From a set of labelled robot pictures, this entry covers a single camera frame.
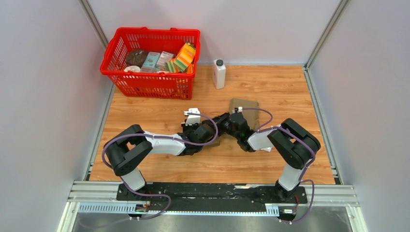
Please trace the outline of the red plastic shopping basket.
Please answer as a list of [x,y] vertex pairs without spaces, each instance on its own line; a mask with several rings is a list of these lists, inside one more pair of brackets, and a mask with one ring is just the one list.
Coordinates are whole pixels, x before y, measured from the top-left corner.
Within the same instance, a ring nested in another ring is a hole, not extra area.
[[[190,100],[201,52],[200,38],[198,29],[120,27],[106,48],[100,72],[125,96]],[[192,73],[125,71],[128,66],[126,56],[132,50],[177,54],[185,43],[191,43],[196,48]]]

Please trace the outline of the grey pink snack box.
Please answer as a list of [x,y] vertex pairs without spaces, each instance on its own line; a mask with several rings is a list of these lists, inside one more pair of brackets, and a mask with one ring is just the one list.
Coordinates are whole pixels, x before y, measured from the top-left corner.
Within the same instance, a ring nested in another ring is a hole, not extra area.
[[173,59],[173,58],[174,58],[173,53],[162,51],[160,56],[159,56],[159,59],[156,63],[156,69],[165,71],[166,70],[166,63],[168,61],[170,61],[171,59]]

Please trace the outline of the white bottle black cap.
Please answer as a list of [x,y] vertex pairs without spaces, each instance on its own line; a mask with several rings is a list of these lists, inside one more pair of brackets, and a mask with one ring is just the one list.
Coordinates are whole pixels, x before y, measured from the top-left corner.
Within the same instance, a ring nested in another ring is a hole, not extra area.
[[213,62],[213,82],[216,89],[222,89],[225,86],[226,66],[222,59],[216,59]]

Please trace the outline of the brown round bag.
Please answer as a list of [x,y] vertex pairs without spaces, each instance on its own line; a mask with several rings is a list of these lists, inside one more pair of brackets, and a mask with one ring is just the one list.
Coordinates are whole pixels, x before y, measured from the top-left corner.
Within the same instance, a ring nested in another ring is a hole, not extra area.
[[148,56],[148,52],[144,49],[134,49],[130,51],[126,58],[125,62],[128,66],[138,66],[141,67]]

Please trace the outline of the small white plastic packet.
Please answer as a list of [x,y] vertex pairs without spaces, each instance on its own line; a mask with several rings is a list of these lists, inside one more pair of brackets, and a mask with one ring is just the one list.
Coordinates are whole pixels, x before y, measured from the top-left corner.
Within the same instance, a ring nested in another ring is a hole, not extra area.
[[266,152],[270,152],[272,150],[272,147],[262,148],[261,150],[266,151]]

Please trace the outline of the brown cardboard box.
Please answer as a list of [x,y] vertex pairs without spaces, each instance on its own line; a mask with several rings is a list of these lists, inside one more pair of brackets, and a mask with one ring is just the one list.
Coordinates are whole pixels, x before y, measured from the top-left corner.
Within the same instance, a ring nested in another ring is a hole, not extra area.
[[222,138],[221,138],[221,137],[218,137],[218,138],[216,138],[212,143],[210,143],[210,144],[208,144],[208,145],[204,145],[204,148],[220,146],[221,140],[222,140]]

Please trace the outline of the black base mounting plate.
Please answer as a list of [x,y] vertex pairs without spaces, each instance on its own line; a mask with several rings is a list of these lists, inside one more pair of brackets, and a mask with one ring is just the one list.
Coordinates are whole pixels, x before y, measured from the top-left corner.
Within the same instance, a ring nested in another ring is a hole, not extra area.
[[169,211],[199,212],[264,212],[267,203],[306,204],[304,187],[298,187],[293,196],[280,199],[274,186],[247,186],[222,183],[170,183],[153,182],[139,190],[143,196],[128,191],[124,184],[118,186],[119,201],[151,202],[151,210],[162,210],[171,197]]

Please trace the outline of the white round lid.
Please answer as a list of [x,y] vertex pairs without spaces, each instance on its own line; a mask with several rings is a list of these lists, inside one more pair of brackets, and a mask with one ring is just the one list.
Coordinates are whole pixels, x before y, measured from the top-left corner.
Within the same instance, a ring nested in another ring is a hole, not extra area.
[[133,73],[139,73],[141,70],[141,68],[139,66],[128,66],[124,69],[125,72],[133,72]]

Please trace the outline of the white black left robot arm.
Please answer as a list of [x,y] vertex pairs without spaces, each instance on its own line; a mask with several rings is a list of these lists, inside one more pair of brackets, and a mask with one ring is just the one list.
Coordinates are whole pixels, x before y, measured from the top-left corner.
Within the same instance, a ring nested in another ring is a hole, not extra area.
[[183,132],[164,135],[142,130],[140,125],[132,125],[118,134],[103,148],[105,158],[116,176],[128,185],[129,194],[137,201],[148,193],[146,181],[138,165],[148,155],[168,154],[191,156],[200,152],[203,146],[218,137],[218,127],[212,124],[184,126]]

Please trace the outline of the teal snack box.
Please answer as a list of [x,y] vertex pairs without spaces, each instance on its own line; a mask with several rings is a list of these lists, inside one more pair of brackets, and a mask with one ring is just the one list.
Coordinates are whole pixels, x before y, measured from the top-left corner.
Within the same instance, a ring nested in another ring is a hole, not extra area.
[[154,73],[156,64],[160,58],[160,53],[158,52],[149,52],[144,63],[141,66],[141,73]]

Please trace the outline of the green striped packet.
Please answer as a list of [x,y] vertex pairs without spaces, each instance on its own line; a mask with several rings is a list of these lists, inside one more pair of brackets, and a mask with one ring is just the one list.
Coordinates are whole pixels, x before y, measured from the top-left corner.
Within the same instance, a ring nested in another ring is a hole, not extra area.
[[170,73],[179,73],[179,68],[175,65],[175,59],[171,59],[165,63],[165,68]]

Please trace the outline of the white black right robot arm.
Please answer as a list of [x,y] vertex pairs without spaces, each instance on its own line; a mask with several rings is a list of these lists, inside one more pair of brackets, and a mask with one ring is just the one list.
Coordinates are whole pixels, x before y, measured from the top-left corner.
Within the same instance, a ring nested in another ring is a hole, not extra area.
[[220,135],[234,137],[246,152],[265,148],[277,150],[285,166],[275,183],[275,192],[277,199],[284,203],[295,196],[303,175],[321,148],[319,140],[291,118],[263,130],[251,129],[242,113],[224,113],[213,121]]

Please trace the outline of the aluminium frame rail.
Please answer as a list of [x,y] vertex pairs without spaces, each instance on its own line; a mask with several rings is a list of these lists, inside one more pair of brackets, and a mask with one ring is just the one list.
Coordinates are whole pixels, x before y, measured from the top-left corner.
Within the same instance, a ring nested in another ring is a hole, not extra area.
[[75,181],[60,232],[366,232],[354,188],[301,185],[280,201],[272,184]]

